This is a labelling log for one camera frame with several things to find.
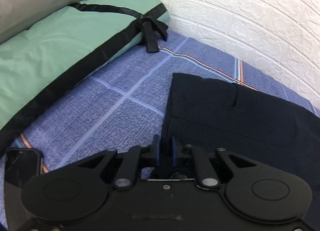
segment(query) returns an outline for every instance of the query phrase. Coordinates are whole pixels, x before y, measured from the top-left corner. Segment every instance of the black bow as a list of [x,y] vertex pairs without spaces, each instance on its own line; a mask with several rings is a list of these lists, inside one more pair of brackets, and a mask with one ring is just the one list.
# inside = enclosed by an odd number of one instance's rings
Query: black bow
[[147,52],[159,52],[157,38],[153,31],[159,32],[161,38],[164,41],[167,41],[167,28],[168,26],[163,22],[155,19],[153,16],[146,16],[143,15],[139,21],[139,28],[142,32],[142,44],[146,44]]

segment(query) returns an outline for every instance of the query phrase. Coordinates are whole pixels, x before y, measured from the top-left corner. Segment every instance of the metal bolt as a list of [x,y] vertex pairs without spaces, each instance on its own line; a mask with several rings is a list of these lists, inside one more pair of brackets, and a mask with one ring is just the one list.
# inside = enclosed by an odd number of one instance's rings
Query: metal bolt
[[163,188],[163,189],[171,189],[171,186],[168,185],[168,184],[165,184],[165,185],[162,186],[162,188]]
[[131,181],[127,178],[120,178],[115,181],[116,186],[118,187],[127,187],[131,184]]
[[215,178],[205,178],[204,180],[202,180],[202,184],[206,185],[207,187],[216,186],[218,183],[219,181]]

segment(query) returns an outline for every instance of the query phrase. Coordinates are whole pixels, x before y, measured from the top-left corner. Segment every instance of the smartphone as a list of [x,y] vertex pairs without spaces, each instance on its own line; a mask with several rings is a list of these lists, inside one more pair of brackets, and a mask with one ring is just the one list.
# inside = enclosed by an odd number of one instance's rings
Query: smartphone
[[4,206],[10,231],[18,230],[28,217],[21,201],[23,186],[41,174],[42,154],[37,149],[9,149],[4,167]]

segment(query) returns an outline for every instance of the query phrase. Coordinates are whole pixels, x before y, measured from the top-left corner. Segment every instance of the black pants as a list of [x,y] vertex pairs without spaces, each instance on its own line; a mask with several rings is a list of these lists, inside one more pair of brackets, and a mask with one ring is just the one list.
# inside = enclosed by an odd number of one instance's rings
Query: black pants
[[312,188],[305,219],[320,229],[320,119],[303,107],[245,86],[173,74],[162,145],[224,147],[298,175]]

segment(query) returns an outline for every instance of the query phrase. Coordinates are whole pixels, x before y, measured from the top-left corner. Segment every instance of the bed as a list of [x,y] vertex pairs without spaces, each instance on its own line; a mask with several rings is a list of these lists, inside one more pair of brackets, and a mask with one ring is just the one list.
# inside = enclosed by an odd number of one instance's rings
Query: bed
[[[216,48],[174,32],[158,44],[157,53],[147,53],[141,45],[131,48],[70,90],[23,132],[22,137],[43,153],[48,170],[106,148],[121,153],[151,143],[153,135],[161,133],[175,72],[242,84],[320,116],[320,110],[305,98]],[[12,147],[25,147],[25,143],[16,138]],[[0,163],[3,179],[4,158]],[[149,173],[145,170],[142,177]],[[0,191],[0,222],[5,225],[2,182]]]

